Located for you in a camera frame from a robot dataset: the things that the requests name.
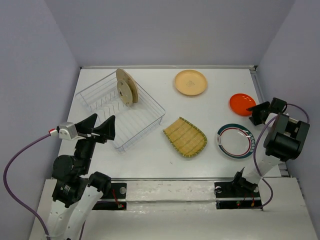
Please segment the green yellow bamboo tray plate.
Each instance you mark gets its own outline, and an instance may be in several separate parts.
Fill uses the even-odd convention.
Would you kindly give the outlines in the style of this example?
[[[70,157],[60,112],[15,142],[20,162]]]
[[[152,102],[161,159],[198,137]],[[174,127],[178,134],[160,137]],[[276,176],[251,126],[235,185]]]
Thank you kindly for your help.
[[[206,147],[206,135],[194,124],[179,117],[162,130],[173,148],[184,158],[193,158]]]

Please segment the plain beige round plate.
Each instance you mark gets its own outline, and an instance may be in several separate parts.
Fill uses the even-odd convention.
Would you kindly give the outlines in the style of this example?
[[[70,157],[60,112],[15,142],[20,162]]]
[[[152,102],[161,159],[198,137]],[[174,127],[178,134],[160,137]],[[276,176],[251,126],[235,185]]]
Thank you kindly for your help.
[[[207,89],[208,81],[201,72],[187,69],[175,76],[174,86],[183,95],[197,96]]]

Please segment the white plate green red rim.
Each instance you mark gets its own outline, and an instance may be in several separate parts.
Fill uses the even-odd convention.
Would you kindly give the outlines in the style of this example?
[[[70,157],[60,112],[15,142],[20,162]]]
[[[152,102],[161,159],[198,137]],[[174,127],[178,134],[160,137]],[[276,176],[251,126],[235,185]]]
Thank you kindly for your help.
[[[250,157],[256,146],[251,131],[237,123],[223,125],[216,133],[216,143],[224,155],[235,160]]]

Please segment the orange round plate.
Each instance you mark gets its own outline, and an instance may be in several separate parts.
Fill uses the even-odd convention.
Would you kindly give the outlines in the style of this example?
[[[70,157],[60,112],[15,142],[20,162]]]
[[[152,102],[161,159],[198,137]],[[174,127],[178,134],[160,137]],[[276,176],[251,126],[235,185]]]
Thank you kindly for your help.
[[[247,94],[236,93],[229,99],[229,106],[235,114],[246,117],[252,114],[248,109],[255,107],[256,102]]]

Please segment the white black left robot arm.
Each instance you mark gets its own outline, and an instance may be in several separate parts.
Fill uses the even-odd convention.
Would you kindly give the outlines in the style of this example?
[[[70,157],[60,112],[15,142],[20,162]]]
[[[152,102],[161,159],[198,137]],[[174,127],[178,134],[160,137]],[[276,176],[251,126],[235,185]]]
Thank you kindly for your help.
[[[113,141],[116,136],[115,115],[99,126],[95,125],[97,117],[94,113],[78,123],[64,122],[49,132],[62,140],[76,141],[72,155],[60,155],[53,162],[52,178],[56,184],[45,234],[51,240],[74,240],[94,205],[110,194],[109,176],[96,171],[85,177],[96,144]]]

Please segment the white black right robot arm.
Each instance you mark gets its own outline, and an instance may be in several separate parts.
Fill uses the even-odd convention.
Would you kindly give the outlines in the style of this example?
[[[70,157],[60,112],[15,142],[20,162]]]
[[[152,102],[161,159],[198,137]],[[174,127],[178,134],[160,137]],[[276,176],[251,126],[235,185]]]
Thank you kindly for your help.
[[[288,106],[300,109],[306,116],[306,121],[296,120],[285,114]],[[307,112],[295,105],[274,97],[248,108],[252,112],[249,120],[254,126],[264,125],[255,141],[253,163],[238,171],[230,183],[230,190],[235,196],[253,192],[260,180],[276,165],[288,160],[295,160],[302,152],[310,129],[310,117]],[[269,129],[263,142],[265,157],[257,159],[258,144],[264,132]]]

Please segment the beige bird oval plate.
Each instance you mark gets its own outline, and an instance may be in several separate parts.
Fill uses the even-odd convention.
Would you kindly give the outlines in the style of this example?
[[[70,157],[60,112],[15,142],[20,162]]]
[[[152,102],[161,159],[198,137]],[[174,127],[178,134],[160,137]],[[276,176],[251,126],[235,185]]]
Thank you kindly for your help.
[[[133,104],[138,103],[139,92],[138,92],[138,87],[135,80],[122,68],[118,68],[116,70],[116,79],[117,79],[117,82],[119,80],[123,80],[129,85],[133,95]]]

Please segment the small beige patterned plate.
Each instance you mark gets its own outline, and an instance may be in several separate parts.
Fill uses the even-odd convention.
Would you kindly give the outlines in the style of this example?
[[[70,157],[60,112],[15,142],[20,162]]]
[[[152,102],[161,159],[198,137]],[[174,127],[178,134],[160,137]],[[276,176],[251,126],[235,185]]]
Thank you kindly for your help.
[[[131,106],[133,104],[133,93],[129,85],[124,80],[117,81],[117,91],[126,106]]]

